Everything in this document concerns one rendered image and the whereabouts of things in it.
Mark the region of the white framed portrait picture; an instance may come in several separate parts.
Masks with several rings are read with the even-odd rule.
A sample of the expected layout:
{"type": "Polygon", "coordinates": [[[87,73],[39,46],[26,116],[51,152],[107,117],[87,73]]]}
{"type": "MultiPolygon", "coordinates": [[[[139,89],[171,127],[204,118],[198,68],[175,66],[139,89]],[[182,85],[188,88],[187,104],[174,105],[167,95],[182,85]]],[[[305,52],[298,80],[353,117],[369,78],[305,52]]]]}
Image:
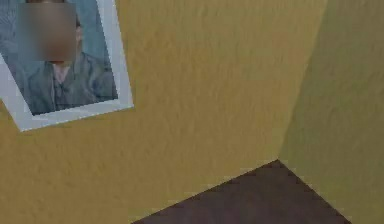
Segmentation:
{"type": "Polygon", "coordinates": [[[20,131],[132,108],[116,0],[0,0],[0,101],[20,131]]]}

